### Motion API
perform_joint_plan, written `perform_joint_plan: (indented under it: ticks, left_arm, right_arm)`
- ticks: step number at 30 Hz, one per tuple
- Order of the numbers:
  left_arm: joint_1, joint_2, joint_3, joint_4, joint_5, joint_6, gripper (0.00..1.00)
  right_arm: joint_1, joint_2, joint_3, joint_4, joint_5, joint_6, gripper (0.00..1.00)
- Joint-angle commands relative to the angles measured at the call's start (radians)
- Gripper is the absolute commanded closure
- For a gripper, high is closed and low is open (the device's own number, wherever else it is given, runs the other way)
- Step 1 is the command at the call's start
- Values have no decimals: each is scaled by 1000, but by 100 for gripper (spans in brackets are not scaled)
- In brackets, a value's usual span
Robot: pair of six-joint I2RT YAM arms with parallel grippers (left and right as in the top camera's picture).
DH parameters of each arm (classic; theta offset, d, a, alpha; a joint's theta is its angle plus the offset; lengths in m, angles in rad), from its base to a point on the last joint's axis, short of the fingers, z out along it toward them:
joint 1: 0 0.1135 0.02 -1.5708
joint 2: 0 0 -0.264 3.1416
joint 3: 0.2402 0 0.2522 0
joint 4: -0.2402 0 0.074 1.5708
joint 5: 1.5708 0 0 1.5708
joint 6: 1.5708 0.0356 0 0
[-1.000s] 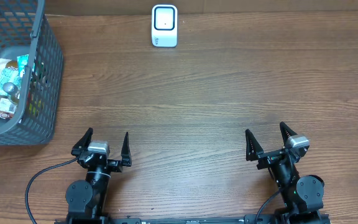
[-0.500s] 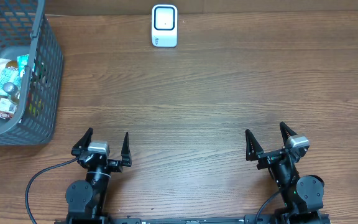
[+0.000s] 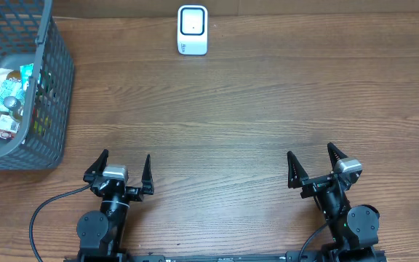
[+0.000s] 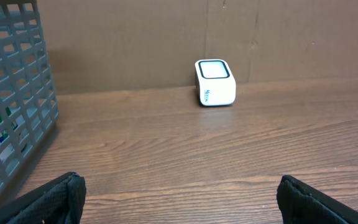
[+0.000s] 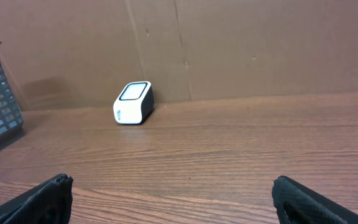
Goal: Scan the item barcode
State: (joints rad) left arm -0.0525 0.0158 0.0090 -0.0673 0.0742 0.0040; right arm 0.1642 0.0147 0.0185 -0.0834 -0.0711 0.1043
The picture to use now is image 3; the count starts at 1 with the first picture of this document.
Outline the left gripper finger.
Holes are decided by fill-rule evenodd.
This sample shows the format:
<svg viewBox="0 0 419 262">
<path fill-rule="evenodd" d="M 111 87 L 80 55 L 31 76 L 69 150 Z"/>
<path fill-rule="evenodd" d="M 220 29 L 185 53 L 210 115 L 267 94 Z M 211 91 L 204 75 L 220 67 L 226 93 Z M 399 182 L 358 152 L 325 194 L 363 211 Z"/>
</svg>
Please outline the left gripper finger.
<svg viewBox="0 0 419 262">
<path fill-rule="evenodd" d="M 154 193 L 154 184 L 151 173 L 151 155 L 148 154 L 146 157 L 145 165 L 143 168 L 142 174 L 142 191 L 144 194 L 153 194 Z"/>
<path fill-rule="evenodd" d="M 85 171 L 84 179 L 96 179 L 97 176 L 102 175 L 107 165 L 107 159 L 108 149 L 104 149 L 97 160 Z"/>
</svg>

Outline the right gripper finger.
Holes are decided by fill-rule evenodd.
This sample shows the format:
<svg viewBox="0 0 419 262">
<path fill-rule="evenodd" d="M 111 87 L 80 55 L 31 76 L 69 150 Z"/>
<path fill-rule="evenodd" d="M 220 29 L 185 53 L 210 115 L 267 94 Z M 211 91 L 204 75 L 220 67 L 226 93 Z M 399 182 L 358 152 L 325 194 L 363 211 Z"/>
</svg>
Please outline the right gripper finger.
<svg viewBox="0 0 419 262">
<path fill-rule="evenodd" d="M 308 174 L 292 151 L 287 152 L 288 188 L 299 188 L 303 181 L 308 180 Z"/>
<path fill-rule="evenodd" d="M 346 154 L 344 154 L 334 143 L 329 142 L 327 144 L 327 150 L 328 150 L 328 154 L 329 154 L 329 158 L 330 158 L 330 162 L 332 165 L 332 169 L 335 169 L 335 165 L 337 164 L 337 162 L 341 159 L 345 159 L 348 156 Z"/>
</svg>

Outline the yellow dish soap bottle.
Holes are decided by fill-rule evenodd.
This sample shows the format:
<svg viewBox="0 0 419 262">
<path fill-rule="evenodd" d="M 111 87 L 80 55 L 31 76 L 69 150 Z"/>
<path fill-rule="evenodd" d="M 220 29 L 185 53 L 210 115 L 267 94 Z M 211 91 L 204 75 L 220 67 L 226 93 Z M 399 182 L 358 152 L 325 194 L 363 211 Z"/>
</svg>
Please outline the yellow dish soap bottle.
<svg viewBox="0 0 419 262">
<path fill-rule="evenodd" d="M 3 104 L 15 121 L 21 122 L 23 120 L 23 105 L 15 96 L 6 97 Z"/>
</svg>

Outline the teal white tissue pack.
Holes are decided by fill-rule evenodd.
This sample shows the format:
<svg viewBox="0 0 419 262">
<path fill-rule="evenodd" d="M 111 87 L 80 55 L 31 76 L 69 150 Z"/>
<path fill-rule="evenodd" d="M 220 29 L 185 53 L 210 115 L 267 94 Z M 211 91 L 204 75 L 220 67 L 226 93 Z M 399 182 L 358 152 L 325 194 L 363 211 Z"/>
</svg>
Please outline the teal white tissue pack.
<svg viewBox="0 0 419 262">
<path fill-rule="evenodd" d="M 25 103 L 25 90 L 21 81 L 4 80 L 0 86 L 0 111 L 9 112 L 9 109 L 4 105 L 4 99 L 12 96 L 20 101 L 20 104 Z"/>
</svg>

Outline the green lid jar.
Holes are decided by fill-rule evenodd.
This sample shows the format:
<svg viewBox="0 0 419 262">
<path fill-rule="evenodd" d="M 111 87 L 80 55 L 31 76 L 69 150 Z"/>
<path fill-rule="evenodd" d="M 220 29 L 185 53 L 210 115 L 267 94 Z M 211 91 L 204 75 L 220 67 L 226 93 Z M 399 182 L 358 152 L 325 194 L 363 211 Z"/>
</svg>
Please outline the green lid jar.
<svg viewBox="0 0 419 262">
<path fill-rule="evenodd" d="M 29 78 L 33 73 L 33 63 L 20 66 L 20 75 L 23 90 L 26 92 L 29 87 Z"/>
</svg>

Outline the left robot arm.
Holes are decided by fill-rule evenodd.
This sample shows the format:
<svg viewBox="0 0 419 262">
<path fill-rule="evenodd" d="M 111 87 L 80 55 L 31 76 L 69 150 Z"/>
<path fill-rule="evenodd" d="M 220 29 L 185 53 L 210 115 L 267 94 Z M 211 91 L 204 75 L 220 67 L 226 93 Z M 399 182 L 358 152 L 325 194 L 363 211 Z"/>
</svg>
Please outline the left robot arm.
<svg viewBox="0 0 419 262">
<path fill-rule="evenodd" d="M 83 214 L 77 223 L 77 261 L 131 261 L 132 256 L 121 247 L 130 203 L 142 202 L 144 196 L 154 194 L 150 156 L 145 160 L 140 187 L 127 184 L 126 166 L 108 164 L 107 160 L 105 149 L 84 173 L 83 181 L 102 202 L 99 210 Z"/>
</svg>

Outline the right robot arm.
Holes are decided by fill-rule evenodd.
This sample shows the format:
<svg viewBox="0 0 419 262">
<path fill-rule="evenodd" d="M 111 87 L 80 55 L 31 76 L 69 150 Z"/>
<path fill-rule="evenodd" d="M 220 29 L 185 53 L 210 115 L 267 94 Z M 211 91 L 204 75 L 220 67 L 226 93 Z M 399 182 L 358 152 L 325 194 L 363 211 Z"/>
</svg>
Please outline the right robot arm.
<svg viewBox="0 0 419 262">
<path fill-rule="evenodd" d="M 325 223 L 307 238 L 295 261 L 385 261 L 384 252 L 377 252 L 380 213 L 372 205 L 350 206 L 346 196 L 360 178 L 362 163 L 344 154 L 334 143 L 327 144 L 332 166 L 329 174 L 310 178 L 292 151 L 287 152 L 288 187 L 300 188 L 304 199 L 312 197 L 324 216 Z M 325 228 L 333 242 L 322 245 L 312 255 L 306 248 Z"/>
</svg>

